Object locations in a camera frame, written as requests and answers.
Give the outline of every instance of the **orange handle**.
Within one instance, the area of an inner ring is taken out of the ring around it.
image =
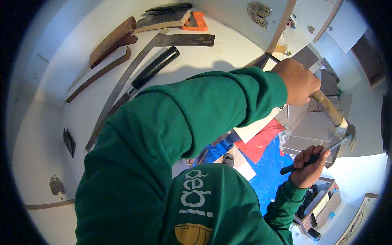
[[[188,26],[184,25],[181,27],[181,29],[183,29],[184,31],[207,31],[208,26],[203,19],[204,13],[200,12],[200,11],[195,11],[191,14],[195,18],[198,27],[193,27],[193,26],[188,27]]]

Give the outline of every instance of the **hand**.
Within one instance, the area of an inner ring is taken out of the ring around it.
[[[313,185],[321,176],[326,158],[331,153],[330,151],[323,151],[324,147],[319,145],[309,146],[306,150],[301,151],[294,159],[294,167],[298,170],[290,174],[291,181],[298,188],[306,189]],[[302,169],[305,162],[309,161],[312,155],[320,154],[320,158]]]
[[[279,74],[286,84],[287,104],[289,105],[308,103],[310,94],[320,89],[320,79],[294,59],[282,60],[276,64],[272,71]]]

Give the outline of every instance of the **metal bracket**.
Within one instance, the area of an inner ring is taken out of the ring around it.
[[[61,194],[65,194],[64,184],[56,175],[53,175],[50,178],[49,186],[53,195],[57,196],[59,192],[61,192]]]
[[[270,16],[272,12],[270,7],[259,2],[253,2],[249,3],[246,11],[254,23],[260,25],[264,29],[267,28],[268,22],[266,21],[266,18]]]

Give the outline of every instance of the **screwdriver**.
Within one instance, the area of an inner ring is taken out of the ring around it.
[[[321,155],[322,152],[326,152],[326,151],[328,151],[328,150],[333,150],[333,149],[335,149],[336,147],[338,147],[339,145],[341,145],[345,140],[347,140],[347,138],[348,138],[348,136],[347,136],[347,135],[344,135],[342,139],[336,141],[335,143],[333,143],[333,144],[330,145],[329,147],[323,149],[320,153],[311,156],[311,157],[309,158],[309,161],[307,161],[307,162],[305,162],[305,163],[303,164],[303,167],[302,167],[302,168],[306,167],[306,166],[309,165],[309,164],[312,164],[312,163],[317,162],[317,160],[320,158],[320,155]],[[292,171],[294,171],[294,170],[298,170],[298,169],[296,169],[296,168],[294,167],[294,164],[292,164],[292,165],[290,165],[290,166],[287,166],[287,167],[282,168],[282,169],[280,170],[280,174],[281,174],[281,175],[285,175],[285,174],[287,174],[287,173],[289,173],[289,172],[292,172]]]

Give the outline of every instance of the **metal ruler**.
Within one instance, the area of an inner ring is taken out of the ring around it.
[[[94,126],[94,131],[97,130],[97,128],[100,126],[101,123],[106,118],[106,114],[112,109],[112,106],[116,102],[117,97],[120,95],[120,92],[124,88],[125,84],[131,77],[132,73],[136,70],[136,68],[140,65],[142,60],[148,55],[148,53],[156,46],[156,44],[159,42],[159,40],[162,37],[165,37],[166,34],[169,32],[169,29],[164,28],[162,29],[144,48],[143,50],[136,56],[136,58],[132,61],[132,63],[129,65],[127,70],[124,72],[124,74],[121,76],[120,80],[114,87],[112,93],[109,95],[109,98],[107,99],[105,105],[103,106],[103,109],[101,111],[101,114],[98,117],[97,123],[95,123]]]
[[[174,34],[166,35],[156,44],[156,47],[166,46],[214,46],[215,35],[210,34]]]

